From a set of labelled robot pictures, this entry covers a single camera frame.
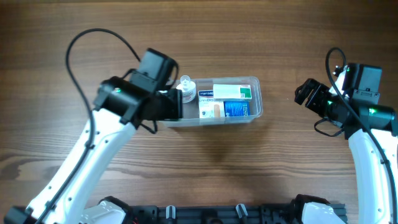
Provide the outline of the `white calamine lotion bottle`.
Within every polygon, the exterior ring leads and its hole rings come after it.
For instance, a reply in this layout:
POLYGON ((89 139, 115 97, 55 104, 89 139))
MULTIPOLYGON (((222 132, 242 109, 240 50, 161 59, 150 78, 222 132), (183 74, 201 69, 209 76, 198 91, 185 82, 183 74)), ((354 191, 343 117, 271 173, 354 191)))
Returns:
POLYGON ((180 78, 180 83, 177 85, 176 89, 182 91, 183 103, 189 103, 196 97, 196 84, 188 75, 183 75, 180 78))

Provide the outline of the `white Hansaplast plaster box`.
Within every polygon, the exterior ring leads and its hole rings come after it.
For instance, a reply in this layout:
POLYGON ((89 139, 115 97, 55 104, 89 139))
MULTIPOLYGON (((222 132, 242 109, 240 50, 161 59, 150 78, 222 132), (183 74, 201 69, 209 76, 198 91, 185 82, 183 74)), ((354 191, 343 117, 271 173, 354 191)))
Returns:
POLYGON ((224 102, 215 100, 213 90, 200 90, 198 92, 199 117, 202 118, 224 118, 224 102))

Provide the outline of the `white green Panadol box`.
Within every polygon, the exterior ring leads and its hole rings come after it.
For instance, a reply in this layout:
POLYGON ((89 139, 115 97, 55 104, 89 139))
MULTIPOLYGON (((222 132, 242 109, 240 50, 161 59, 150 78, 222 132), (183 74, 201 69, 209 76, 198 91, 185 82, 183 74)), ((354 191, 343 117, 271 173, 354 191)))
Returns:
POLYGON ((225 101, 250 101, 252 100, 250 85, 213 85, 213 98, 225 101))

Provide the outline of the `blue Vicks lozenge box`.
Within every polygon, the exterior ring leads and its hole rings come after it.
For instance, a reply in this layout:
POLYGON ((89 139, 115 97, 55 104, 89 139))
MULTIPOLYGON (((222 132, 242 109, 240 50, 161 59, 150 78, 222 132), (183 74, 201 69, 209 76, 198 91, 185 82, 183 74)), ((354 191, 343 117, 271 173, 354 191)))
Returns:
POLYGON ((249 116, 251 114, 247 101, 225 101, 224 112, 226 117, 249 116))

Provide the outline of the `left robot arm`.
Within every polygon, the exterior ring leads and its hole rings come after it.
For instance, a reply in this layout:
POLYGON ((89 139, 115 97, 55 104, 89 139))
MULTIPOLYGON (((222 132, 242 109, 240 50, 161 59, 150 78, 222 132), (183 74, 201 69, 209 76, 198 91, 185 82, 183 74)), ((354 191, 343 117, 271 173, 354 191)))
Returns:
POLYGON ((135 135, 143 120, 182 118, 182 92, 168 83, 177 62, 147 49, 128 81, 111 77, 101 83, 94 108, 79 140, 49 184, 26 208, 12 207, 5 223, 83 223, 126 220, 120 205, 85 205, 116 153, 135 135))

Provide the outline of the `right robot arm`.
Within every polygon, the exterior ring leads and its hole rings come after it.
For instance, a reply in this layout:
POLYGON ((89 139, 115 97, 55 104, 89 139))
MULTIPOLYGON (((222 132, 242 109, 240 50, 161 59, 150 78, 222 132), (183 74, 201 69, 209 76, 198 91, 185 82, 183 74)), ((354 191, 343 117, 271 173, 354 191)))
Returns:
POLYGON ((397 223, 397 113, 379 105, 380 67, 336 67, 333 87, 309 78, 295 102, 339 127, 356 170, 360 223, 397 223))

